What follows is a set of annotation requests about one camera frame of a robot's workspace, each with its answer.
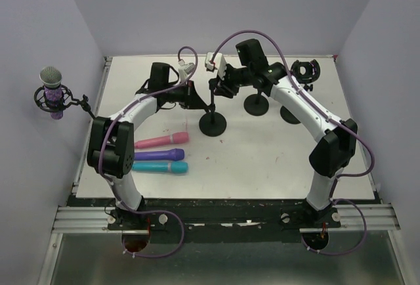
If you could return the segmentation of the dark purple microphone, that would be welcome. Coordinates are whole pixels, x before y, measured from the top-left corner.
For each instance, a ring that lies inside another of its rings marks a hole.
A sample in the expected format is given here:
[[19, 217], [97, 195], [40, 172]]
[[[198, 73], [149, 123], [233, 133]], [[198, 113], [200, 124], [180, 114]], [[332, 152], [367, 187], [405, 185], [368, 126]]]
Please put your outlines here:
[[181, 161], [185, 157], [185, 152], [181, 148], [170, 150], [135, 152], [134, 161]]

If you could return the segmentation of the black shock-mount round-base stand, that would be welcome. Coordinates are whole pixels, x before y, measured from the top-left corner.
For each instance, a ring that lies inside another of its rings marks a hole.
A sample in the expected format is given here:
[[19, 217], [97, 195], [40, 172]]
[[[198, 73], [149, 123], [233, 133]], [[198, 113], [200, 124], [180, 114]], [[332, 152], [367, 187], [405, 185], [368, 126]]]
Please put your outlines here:
[[[303, 84], [305, 91], [312, 92], [313, 82], [320, 77], [320, 65], [315, 59], [309, 62], [296, 60], [291, 66], [291, 73], [300, 84]], [[289, 124], [300, 124], [300, 121], [285, 106], [280, 108], [280, 116]]]

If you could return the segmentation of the teal microphone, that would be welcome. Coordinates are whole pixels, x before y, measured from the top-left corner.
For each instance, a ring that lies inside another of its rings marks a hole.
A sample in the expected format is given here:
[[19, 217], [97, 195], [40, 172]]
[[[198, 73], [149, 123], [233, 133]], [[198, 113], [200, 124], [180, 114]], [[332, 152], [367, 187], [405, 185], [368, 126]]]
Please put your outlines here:
[[188, 172], [188, 164], [186, 162], [136, 162], [132, 170], [146, 173], [185, 174]]

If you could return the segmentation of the pink microphone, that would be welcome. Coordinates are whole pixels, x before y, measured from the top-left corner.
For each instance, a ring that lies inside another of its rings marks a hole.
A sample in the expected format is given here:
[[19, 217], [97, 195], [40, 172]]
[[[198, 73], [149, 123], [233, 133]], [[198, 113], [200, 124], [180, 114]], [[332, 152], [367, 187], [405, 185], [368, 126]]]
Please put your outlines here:
[[135, 149], [156, 148], [160, 146], [168, 146], [172, 144], [184, 144], [189, 141], [188, 132], [177, 132], [171, 135], [155, 137], [137, 141], [134, 144]]

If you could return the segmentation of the black round-base stand back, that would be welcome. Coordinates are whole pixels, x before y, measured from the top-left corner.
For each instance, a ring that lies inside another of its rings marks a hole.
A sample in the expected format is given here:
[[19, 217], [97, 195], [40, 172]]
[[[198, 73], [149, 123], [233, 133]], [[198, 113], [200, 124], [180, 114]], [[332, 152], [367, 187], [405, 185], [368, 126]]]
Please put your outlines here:
[[257, 92], [249, 95], [243, 102], [244, 110], [252, 116], [263, 116], [268, 112], [269, 103], [264, 95], [270, 96], [270, 85], [256, 87]]

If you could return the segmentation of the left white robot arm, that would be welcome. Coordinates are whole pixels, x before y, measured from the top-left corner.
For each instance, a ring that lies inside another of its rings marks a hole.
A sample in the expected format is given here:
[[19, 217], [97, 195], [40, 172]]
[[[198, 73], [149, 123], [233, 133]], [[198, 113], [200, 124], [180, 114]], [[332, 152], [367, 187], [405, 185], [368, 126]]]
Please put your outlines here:
[[191, 110], [208, 111], [197, 94], [194, 82], [196, 63], [179, 62], [178, 79], [169, 80], [170, 64], [155, 62], [150, 77], [135, 93], [134, 99], [109, 117], [97, 116], [91, 125], [87, 164], [101, 175], [111, 188], [116, 204], [126, 209], [123, 222], [131, 229], [145, 223], [145, 212], [139, 209], [143, 196], [137, 190], [131, 168], [135, 159], [135, 131], [166, 103], [178, 103]]

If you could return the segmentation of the black tripod shock-mount stand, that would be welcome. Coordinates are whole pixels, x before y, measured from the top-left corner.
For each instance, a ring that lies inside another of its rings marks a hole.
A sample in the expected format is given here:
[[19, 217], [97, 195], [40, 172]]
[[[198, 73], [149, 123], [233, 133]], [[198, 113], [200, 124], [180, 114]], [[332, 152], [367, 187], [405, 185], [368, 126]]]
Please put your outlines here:
[[[61, 85], [61, 86], [62, 86], [62, 100], [60, 102], [59, 109], [63, 111], [63, 116], [64, 116], [64, 111], [68, 109], [69, 107], [80, 106], [82, 110], [88, 113], [88, 115], [90, 115], [92, 119], [95, 119], [95, 115], [93, 114], [91, 105], [89, 104], [89, 98], [86, 95], [83, 95], [82, 99], [77, 99], [73, 96], [73, 93], [65, 85]], [[50, 115], [52, 110], [43, 108], [43, 103], [44, 103], [43, 86], [38, 88], [35, 91], [33, 95], [33, 100], [35, 102], [35, 105], [40, 110], [42, 110], [43, 112], [47, 112]]]

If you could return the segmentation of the silver purple glitter microphone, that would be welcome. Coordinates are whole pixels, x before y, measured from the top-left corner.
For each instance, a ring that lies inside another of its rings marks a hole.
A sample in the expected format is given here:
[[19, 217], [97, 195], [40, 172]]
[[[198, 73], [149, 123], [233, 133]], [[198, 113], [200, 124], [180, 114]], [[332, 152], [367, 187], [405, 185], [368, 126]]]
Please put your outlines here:
[[62, 119], [63, 111], [59, 109], [62, 100], [61, 72], [54, 66], [46, 66], [40, 71], [39, 77], [43, 84], [43, 108], [52, 110], [52, 119]]

